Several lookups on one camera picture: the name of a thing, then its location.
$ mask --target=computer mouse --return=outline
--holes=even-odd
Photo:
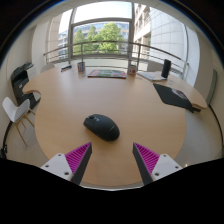
[[[115,122],[104,115],[90,115],[85,119],[83,124],[105,141],[114,141],[120,135],[119,128]]]

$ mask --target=pink striped object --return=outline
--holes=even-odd
[[[65,158],[70,166],[72,173],[74,173],[79,167],[82,159],[85,155],[86,150],[90,146],[91,142],[78,147],[77,149],[72,150],[71,152],[65,154]]]
[[[139,145],[135,143],[135,146],[137,150],[139,151],[139,154],[142,158],[143,163],[145,164],[145,167],[147,168],[150,175],[152,174],[152,171],[156,165],[156,163],[159,160],[160,155],[153,152],[151,149],[148,149],[142,145]]]

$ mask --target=window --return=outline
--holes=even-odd
[[[129,23],[108,21],[75,26],[73,29],[73,43],[90,41],[128,41]],[[119,43],[89,43],[83,44],[83,53],[119,53],[126,54],[127,44]],[[81,54],[81,45],[73,47],[73,55]]]
[[[132,5],[130,2],[99,2],[92,3],[77,8],[73,23],[105,18],[105,17],[119,17],[132,18]]]
[[[52,51],[57,49],[58,47],[63,47],[68,43],[68,28],[69,28],[69,20],[72,13],[72,9],[68,10],[58,16],[56,16],[50,24],[50,31],[48,36],[48,51]],[[59,55],[62,54],[59,50],[53,51],[47,55],[48,62],[60,60],[61,57]]]

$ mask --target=green foliage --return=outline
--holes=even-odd
[[[121,29],[114,23],[108,23],[104,25],[104,28],[100,30],[97,40],[99,41],[123,41],[123,36],[120,35]],[[99,46],[99,50],[102,53],[118,53],[118,44],[116,43],[101,43]]]
[[[83,43],[89,41],[123,41],[123,36],[120,35],[120,28],[113,22],[105,24],[104,28],[96,34],[96,27],[91,25],[87,38],[84,39],[83,33],[80,29],[77,30],[74,43]],[[117,43],[100,43],[100,44],[84,44],[83,50],[85,54],[94,53],[96,50],[100,50],[100,53],[118,53]],[[81,46],[74,46],[74,54],[81,54]]]
[[[91,25],[90,26],[90,29],[89,29],[89,32],[87,34],[87,39],[86,41],[87,42],[90,42],[90,41],[95,41],[96,40],[96,27]],[[85,54],[91,54],[93,53],[93,51],[96,51],[98,48],[98,46],[96,44],[85,44],[84,45],[84,51],[85,51]]]
[[[78,29],[74,37],[74,44],[83,42],[85,42],[85,39],[82,30]],[[74,54],[81,54],[81,45],[74,46],[73,51]]]

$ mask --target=tiled floor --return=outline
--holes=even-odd
[[[28,114],[28,117],[34,122],[34,115]],[[217,121],[210,108],[202,110],[200,113],[191,113],[186,110],[187,134],[180,150],[180,153],[175,158],[175,161],[180,166],[186,167],[189,165],[211,161],[222,157],[222,140]],[[35,136],[35,129],[24,119],[26,129],[22,124],[19,125],[21,133],[28,145],[23,143],[20,138],[15,125],[10,129],[7,145],[8,153],[7,159],[22,162],[37,167],[41,167],[48,161],[48,158],[42,152]],[[103,188],[101,186],[94,186],[87,183],[81,183],[83,187],[87,188]],[[121,186],[116,189],[129,189],[141,187],[142,182],[130,186]]]

